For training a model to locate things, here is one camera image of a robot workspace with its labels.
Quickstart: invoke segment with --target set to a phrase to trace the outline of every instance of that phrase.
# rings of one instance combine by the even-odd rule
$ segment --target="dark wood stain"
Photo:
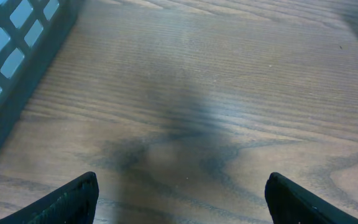
[[[358,218],[352,7],[87,2],[1,149],[0,218],[89,170],[95,223],[271,223],[271,172]]]

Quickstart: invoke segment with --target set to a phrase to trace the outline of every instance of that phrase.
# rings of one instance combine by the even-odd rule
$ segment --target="brown wood tabletop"
[[[89,0],[0,151],[0,218],[90,170],[95,223],[271,223],[271,172],[358,218],[352,7]]]

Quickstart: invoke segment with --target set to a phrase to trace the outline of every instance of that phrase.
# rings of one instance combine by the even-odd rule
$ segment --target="lattice pattern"
[[[0,101],[64,0],[0,0]]]

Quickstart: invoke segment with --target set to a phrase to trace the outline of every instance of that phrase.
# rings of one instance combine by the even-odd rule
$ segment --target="wooden surface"
[[[356,36],[189,6],[85,5],[1,149],[0,218],[89,170],[95,223],[271,223],[271,172],[358,218]]]

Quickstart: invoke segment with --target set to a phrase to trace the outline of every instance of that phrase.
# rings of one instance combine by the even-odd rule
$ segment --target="perforated plastic container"
[[[0,147],[80,5],[81,0],[0,0]]]

